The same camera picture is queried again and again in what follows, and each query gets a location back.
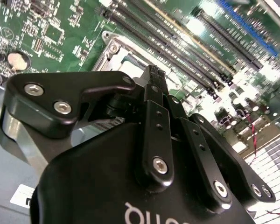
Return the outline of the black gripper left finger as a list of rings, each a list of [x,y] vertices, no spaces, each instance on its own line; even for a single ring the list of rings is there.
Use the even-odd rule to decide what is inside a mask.
[[[139,81],[121,71],[19,74],[6,85],[0,144],[39,171],[58,155],[136,124],[136,180],[163,191],[174,179],[169,111],[156,66]]]

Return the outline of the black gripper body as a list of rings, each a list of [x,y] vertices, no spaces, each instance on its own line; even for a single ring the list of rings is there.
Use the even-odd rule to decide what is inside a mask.
[[[201,201],[197,168],[186,143],[172,141],[174,180],[150,193],[135,177],[136,124],[123,124],[58,155],[30,202],[33,224],[252,224],[233,198],[228,210]]]

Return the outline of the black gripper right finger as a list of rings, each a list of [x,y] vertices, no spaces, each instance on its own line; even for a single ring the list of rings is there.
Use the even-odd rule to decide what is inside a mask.
[[[203,204],[213,213],[222,213],[235,199],[247,210],[276,202],[272,189],[202,115],[187,117],[180,101],[168,92],[165,72],[157,69],[157,75],[173,124],[194,166],[195,188]]]

